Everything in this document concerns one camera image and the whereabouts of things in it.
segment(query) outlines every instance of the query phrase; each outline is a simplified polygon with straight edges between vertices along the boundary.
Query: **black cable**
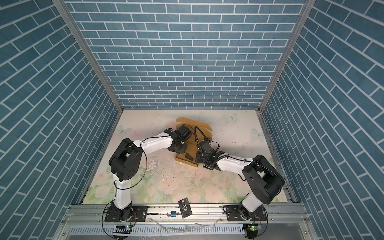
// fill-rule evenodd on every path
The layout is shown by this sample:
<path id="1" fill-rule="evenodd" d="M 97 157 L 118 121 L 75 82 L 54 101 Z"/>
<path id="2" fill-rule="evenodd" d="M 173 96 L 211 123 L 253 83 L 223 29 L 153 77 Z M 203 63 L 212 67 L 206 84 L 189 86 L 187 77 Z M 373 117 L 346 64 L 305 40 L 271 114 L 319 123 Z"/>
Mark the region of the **black cable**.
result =
<path id="1" fill-rule="evenodd" d="M 213 166 L 215 163 L 217 163 L 219 160 L 223 159 L 223 158 L 226 158 L 226 157 L 229 157 L 229 155 L 223 155 L 221 157 L 218 157 L 214 162 L 210 163 L 209 165 L 207 164 L 207 167 L 211 167 Z"/>
<path id="2" fill-rule="evenodd" d="M 217 149 L 215 150 L 215 151 L 217 152 L 218 149 L 220 148 L 220 144 L 219 144 L 218 142 L 215 142 L 215 143 L 217 143 Z"/>
<path id="3" fill-rule="evenodd" d="M 248 161 L 248 160 L 245 160 L 245 159 L 238 159 L 238 158 L 235 158 L 235 157 L 232 157 L 231 155 L 228 155 L 230 158 L 233 158 L 234 160 L 239 160 L 239 161 L 242 161 L 242 162 L 252 162 L 252 161 Z"/>
<path id="4" fill-rule="evenodd" d="M 261 235 L 263 235 L 265 233 L 267 227 L 268 227 L 268 212 L 266 211 L 264 206 L 263 206 L 263 208 L 264 208 L 264 211 L 265 211 L 265 214 L 266 214 L 266 226 L 265 226 L 264 231 L 260 235 L 257 235 L 255 238 L 260 237 Z"/>
<path id="5" fill-rule="evenodd" d="M 103 210 L 103 213 L 102 213 L 102 215 L 101 215 L 101 228 L 103 229 L 104 233 L 105 233 L 107 236 L 109 236 L 110 238 L 113 238 L 114 240 L 116 240 L 116 238 L 112 237 L 111 235 L 109 235 L 109 234 L 105 231 L 105 229 L 104 229 L 104 225 L 103 225 L 104 211 L 105 211 L 105 209 L 107 208 L 108 204 L 110 204 L 110 202 L 107 203 L 107 205 L 105 205 L 104 210 Z"/>
<path id="6" fill-rule="evenodd" d="M 243 181 L 243 182 L 245 182 L 246 181 L 246 179 L 243 179 L 242 177 L 241 177 L 241 175 L 240 174 L 238 174 L 239 175 L 239 177 L 241 178 L 241 180 Z"/>
<path id="7" fill-rule="evenodd" d="M 195 135 L 195 140 L 196 140 L 196 142 L 197 142 L 197 145 L 199 146 L 199 150 L 200 150 L 200 153 L 201 153 L 201 157 L 203 158 L 203 162 L 204 162 L 204 164 L 207 165 L 207 162 L 206 162 L 205 159 L 204 159 L 203 148 L 201 147 L 200 142 L 199 142 L 199 139 L 197 138 L 196 129 L 198 129 L 198 130 L 200 131 L 200 133 L 203 134 L 204 139 L 206 139 L 206 136 L 205 136 L 204 133 L 200 130 L 200 128 L 198 128 L 197 126 L 195 126 L 195 127 L 193 128 L 193 132 L 194 132 L 194 135 Z"/>
<path id="8" fill-rule="evenodd" d="M 136 218 L 137 218 L 137 213 L 136 212 L 133 212 L 133 213 L 135 213 L 135 223 L 133 224 L 133 226 L 131 226 L 131 227 L 134 227 L 134 226 L 136 226 Z"/>
<path id="9" fill-rule="evenodd" d="M 168 135 L 168 136 L 160 136 L 160 137 L 147 137 L 146 139 L 144 139 L 143 141 L 141 141 L 141 143 L 140 143 L 140 148 L 141 148 L 141 150 L 143 151 L 143 153 L 144 153 L 144 155 L 145 155 L 145 160 L 146 160 L 145 171 L 144 171 L 144 173 L 143 173 L 143 176 L 140 178 L 140 180 L 139 180 L 135 185 L 133 185 L 133 186 L 131 186 L 131 187 L 128 187 L 128 188 L 118 188 L 118 187 L 116 186 L 116 181 L 115 181 L 115 182 L 114 182 L 114 185 L 115 185 L 115 192 L 116 192 L 116 189 L 119 189 L 119 190 L 128 190 L 128 189 L 131 189 L 131 188 L 133 188 L 134 186 L 138 185 L 139 182 L 141 182 L 141 180 L 144 178 L 144 175 L 145 175 L 145 173 L 147 172 L 147 168 L 148 168 L 148 158 L 147 158 L 147 154 L 144 152 L 144 149 L 141 147 L 141 144 L 142 144 L 143 142 L 145 142 L 145 140 L 150 139 L 150 138 L 162 138 L 162 137 L 169 137 L 169 136 L 170 136 L 170 135 Z"/>
<path id="10" fill-rule="evenodd" d="M 228 211 L 226 206 L 223 206 L 223 211 L 224 211 L 226 214 L 230 214 L 230 213 L 232 212 L 232 211 Z"/>

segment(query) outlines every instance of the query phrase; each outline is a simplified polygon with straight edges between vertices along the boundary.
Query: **brick wallpaper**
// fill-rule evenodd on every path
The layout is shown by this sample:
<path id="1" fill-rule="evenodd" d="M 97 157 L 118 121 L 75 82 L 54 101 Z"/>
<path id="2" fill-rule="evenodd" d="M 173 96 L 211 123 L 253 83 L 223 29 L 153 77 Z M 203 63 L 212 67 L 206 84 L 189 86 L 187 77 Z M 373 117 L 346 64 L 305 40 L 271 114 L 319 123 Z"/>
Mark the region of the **brick wallpaper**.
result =
<path id="1" fill-rule="evenodd" d="M 265 109 L 319 239 L 384 239 L 384 2 L 317 0 Z"/>
<path id="2" fill-rule="evenodd" d="M 303 2 L 66 1 L 126 109 L 257 108 Z"/>
<path id="3" fill-rule="evenodd" d="M 117 111 L 50 0 L 0 1 L 0 239 L 50 239 Z"/>

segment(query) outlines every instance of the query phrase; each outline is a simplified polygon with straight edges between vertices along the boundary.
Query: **black card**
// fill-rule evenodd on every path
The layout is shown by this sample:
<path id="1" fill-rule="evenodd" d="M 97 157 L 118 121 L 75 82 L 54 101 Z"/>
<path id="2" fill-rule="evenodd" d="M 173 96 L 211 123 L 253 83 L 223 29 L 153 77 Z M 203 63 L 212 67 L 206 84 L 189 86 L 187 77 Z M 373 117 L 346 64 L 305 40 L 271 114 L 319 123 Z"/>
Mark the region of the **black card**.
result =
<path id="1" fill-rule="evenodd" d="M 189 205 L 189 201 L 188 201 L 187 197 L 182 199 L 182 200 L 180 200 L 180 201 L 178 201 L 178 203 L 179 203 L 179 208 L 180 208 L 181 216 L 183 218 L 192 215 L 191 206 Z"/>

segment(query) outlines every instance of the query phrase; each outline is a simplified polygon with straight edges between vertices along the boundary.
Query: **floral tabletop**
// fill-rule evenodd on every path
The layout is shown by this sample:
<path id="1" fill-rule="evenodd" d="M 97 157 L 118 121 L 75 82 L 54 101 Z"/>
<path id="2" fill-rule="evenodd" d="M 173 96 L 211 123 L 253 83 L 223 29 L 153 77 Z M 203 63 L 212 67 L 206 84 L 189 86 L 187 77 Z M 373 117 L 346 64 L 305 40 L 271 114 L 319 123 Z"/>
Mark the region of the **floral tabletop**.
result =
<path id="1" fill-rule="evenodd" d="M 186 117 L 208 123 L 213 131 L 213 141 L 220 144 L 220 151 L 233 156 L 255 157 L 263 155 L 274 165 L 269 148 L 254 110 L 125 110 L 83 204 L 107 204 L 114 198 L 113 177 L 108 161 L 120 142 L 144 139 L 171 127 L 176 119 Z M 192 167 L 175 161 L 176 153 L 167 149 L 148 154 L 148 168 L 143 180 L 131 189 L 136 204 L 177 203 L 188 197 L 191 203 L 240 202 L 251 190 L 237 174 L 228 171 Z M 142 158 L 136 183 L 145 170 Z M 272 202 L 286 202 L 284 190 Z"/>

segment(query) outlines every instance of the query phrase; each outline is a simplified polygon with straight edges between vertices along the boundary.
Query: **flower print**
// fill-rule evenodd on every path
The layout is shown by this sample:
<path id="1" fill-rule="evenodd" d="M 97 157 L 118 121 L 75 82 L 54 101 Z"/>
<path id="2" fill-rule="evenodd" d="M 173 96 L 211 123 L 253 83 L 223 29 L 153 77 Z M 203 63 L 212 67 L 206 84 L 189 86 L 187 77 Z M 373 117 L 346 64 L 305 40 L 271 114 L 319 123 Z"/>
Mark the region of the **flower print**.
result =
<path id="1" fill-rule="evenodd" d="M 159 182 L 159 190 L 164 194 L 172 194 L 179 187 L 179 181 L 175 178 L 166 178 Z"/>
<path id="2" fill-rule="evenodd" d="M 182 200 L 182 199 L 184 199 L 184 198 L 186 198 L 188 196 L 188 193 L 178 193 L 178 194 L 176 194 L 176 195 L 174 195 L 174 196 L 172 196 L 172 202 L 173 203 L 176 203 L 176 202 L 178 202 L 178 201 L 180 201 L 180 200 Z"/>
<path id="3" fill-rule="evenodd" d="M 110 186 L 108 185 L 99 186 L 95 189 L 95 197 L 97 198 L 103 198 L 106 195 L 109 195 L 109 193 L 110 193 Z"/>
<path id="4" fill-rule="evenodd" d="M 220 189 L 226 189 L 232 184 L 232 178 L 230 174 L 226 173 L 216 173 L 210 180 L 211 184 L 214 184 L 214 186 L 220 188 Z"/>
<path id="5" fill-rule="evenodd" d="M 200 198 L 201 198 L 201 196 L 197 192 L 188 193 L 188 200 L 189 200 L 189 202 L 199 203 L 200 202 Z"/>
<path id="6" fill-rule="evenodd" d="M 224 193 L 217 187 L 207 187 L 205 189 L 205 199 L 207 202 L 227 202 Z"/>
<path id="7" fill-rule="evenodd" d="M 96 176 L 93 178 L 92 183 L 95 186 L 100 186 L 101 184 L 106 183 L 107 177 L 108 177 L 108 174 L 106 174 L 105 172 L 96 174 Z"/>
<path id="8" fill-rule="evenodd" d="M 251 191 L 247 181 L 242 181 L 240 177 L 235 179 L 235 188 L 236 194 L 239 195 L 239 197 L 245 197 Z"/>
<path id="9" fill-rule="evenodd" d="M 194 176 L 192 175 L 192 179 L 196 186 L 200 185 L 203 178 L 210 179 L 211 177 L 211 171 L 203 168 L 202 166 L 198 167 L 198 171 L 195 172 Z"/>
<path id="10" fill-rule="evenodd" d="M 150 188 L 150 189 L 148 189 L 148 196 L 150 196 L 150 197 L 153 197 L 153 195 L 155 195 L 155 189 L 154 188 Z"/>

